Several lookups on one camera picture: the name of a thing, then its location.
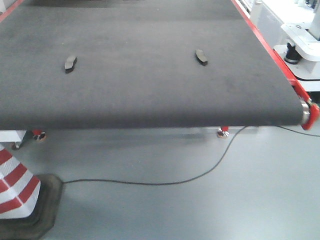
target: red metal rail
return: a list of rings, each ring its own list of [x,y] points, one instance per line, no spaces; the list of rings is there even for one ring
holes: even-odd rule
[[[8,17],[24,0],[17,0],[3,14],[0,15],[0,23]]]
[[[284,75],[290,82],[290,84],[293,86],[293,89],[295,90],[296,94],[301,97],[308,105],[310,108],[310,117],[307,123],[302,125],[302,128],[304,130],[309,130],[312,125],[316,122],[316,120],[320,116],[320,109],[319,106],[315,103],[312,103],[310,96],[308,93],[305,91],[305,89],[302,87],[296,76],[291,72],[291,70],[288,68],[284,60],[279,56],[279,54],[273,50],[260,31],[257,29],[257,27],[250,21],[250,19],[246,16],[246,14],[243,12],[239,4],[236,2],[236,0],[231,0],[231,2],[234,4],[236,9],[239,11],[245,22],[248,24],[248,26],[251,28],[255,36],[258,38],[260,43],[263,45],[265,50],[269,53],[271,58],[274,60],[274,62],[279,66],[279,68],[283,71]]]

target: black rubber base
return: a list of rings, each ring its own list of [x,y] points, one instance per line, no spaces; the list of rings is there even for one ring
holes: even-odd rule
[[[52,174],[37,175],[39,197],[30,216],[0,220],[0,240],[37,240],[55,224],[63,183]]]

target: red bracket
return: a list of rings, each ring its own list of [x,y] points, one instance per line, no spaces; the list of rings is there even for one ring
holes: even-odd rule
[[[320,116],[320,109],[319,106],[315,103],[312,103],[311,106],[309,106],[310,111],[310,117],[306,124],[302,125],[302,128],[304,130],[311,129],[312,125],[318,120]]]
[[[39,129],[32,130],[33,135],[41,135],[43,131]]]
[[[221,130],[222,130],[223,132],[228,132],[229,127],[228,127],[228,126],[221,126]]]

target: black brake pad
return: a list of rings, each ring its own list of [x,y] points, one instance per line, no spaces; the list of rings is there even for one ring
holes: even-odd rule
[[[198,60],[198,62],[200,64],[202,64],[203,66],[208,64],[208,59],[205,56],[205,53],[203,50],[200,50],[200,49],[195,50],[195,56],[196,56],[196,59]]]
[[[77,57],[74,55],[69,56],[64,63],[65,73],[71,73],[75,69],[75,65],[77,62]]]

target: gray conveyor belt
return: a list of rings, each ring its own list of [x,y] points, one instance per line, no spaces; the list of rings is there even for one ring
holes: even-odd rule
[[[0,23],[0,80],[5,130],[297,125],[303,116],[229,0],[25,0]]]

